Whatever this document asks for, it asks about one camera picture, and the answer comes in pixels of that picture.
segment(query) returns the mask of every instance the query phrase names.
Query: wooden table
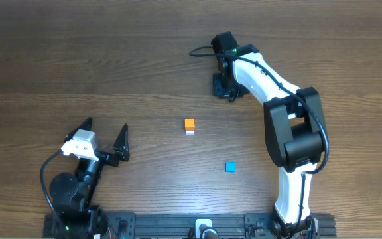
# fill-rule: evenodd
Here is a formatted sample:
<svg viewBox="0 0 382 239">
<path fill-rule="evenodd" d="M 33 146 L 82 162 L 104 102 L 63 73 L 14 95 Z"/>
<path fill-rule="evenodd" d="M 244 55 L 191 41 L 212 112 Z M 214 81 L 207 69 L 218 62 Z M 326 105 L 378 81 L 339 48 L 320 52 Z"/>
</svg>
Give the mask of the wooden table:
<svg viewBox="0 0 382 239">
<path fill-rule="evenodd" d="M 338 236 L 382 237 L 382 1 L 0 0 L 0 236 L 39 237 L 38 175 L 88 116 L 101 149 L 129 124 L 131 159 L 94 197 L 137 214 L 270 212 L 278 172 L 253 96 L 212 96 L 213 58 L 188 51 L 232 31 L 285 79 L 322 98 L 330 161 L 312 212 Z M 196 119 L 185 136 L 184 118 Z M 237 162 L 225 173 L 225 162 Z M 72 172 L 59 157 L 46 182 Z"/>
</svg>

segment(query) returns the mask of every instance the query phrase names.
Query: blue cube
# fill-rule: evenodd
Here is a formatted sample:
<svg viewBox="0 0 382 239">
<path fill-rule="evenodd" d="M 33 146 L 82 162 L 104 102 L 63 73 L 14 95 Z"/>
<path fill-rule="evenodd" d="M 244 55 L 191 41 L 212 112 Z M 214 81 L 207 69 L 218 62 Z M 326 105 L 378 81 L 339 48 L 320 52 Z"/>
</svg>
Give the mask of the blue cube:
<svg viewBox="0 0 382 239">
<path fill-rule="evenodd" d="M 235 172 L 235 162 L 226 162 L 225 171 L 230 173 Z"/>
</svg>

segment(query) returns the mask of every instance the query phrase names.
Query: small block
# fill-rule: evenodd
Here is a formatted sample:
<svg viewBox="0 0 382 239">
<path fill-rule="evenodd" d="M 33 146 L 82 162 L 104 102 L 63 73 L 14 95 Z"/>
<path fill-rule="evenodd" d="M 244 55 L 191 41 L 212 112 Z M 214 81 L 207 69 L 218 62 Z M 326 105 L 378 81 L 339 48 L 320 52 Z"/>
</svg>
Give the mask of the small block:
<svg viewBox="0 0 382 239">
<path fill-rule="evenodd" d="M 226 167 L 225 167 L 226 172 L 235 172 L 235 162 L 226 162 Z"/>
<path fill-rule="evenodd" d="M 195 129 L 194 119 L 185 119 L 185 131 L 194 131 Z"/>
</svg>

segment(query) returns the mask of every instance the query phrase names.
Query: orange block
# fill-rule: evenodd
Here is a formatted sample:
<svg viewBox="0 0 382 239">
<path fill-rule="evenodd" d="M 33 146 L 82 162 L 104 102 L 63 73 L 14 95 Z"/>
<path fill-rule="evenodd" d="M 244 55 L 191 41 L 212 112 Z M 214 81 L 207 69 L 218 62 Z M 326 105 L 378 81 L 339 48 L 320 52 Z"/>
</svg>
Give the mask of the orange block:
<svg viewBox="0 0 382 239">
<path fill-rule="evenodd" d="M 185 119 L 185 131 L 194 131 L 195 129 L 194 119 Z"/>
</svg>

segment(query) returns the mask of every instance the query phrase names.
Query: wood grain surface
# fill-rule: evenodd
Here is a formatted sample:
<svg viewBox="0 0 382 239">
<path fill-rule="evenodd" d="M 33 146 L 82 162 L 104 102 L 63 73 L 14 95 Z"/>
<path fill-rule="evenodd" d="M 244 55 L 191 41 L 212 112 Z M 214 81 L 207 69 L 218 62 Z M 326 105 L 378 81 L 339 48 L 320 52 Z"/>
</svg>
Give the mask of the wood grain surface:
<svg viewBox="0 0 382 239">
<path fill-rule="evenodd" d="M 41 236 L 40 166 L 88 116 L 102 149 L 130 131 L 130 161 L 106 168 L 94 204 L 270 212 L 278 171 L 262 106 L 212 96 L 216 60 L 187 55 L 228 30 L 321 95 L 331 155 L 312 212 L 336 215 L 338 236 L 382 237 L 382 0 L 0 0 L 0 236 Z M 51 162 L 47 184 L 77 162 Z"/>
</svg>

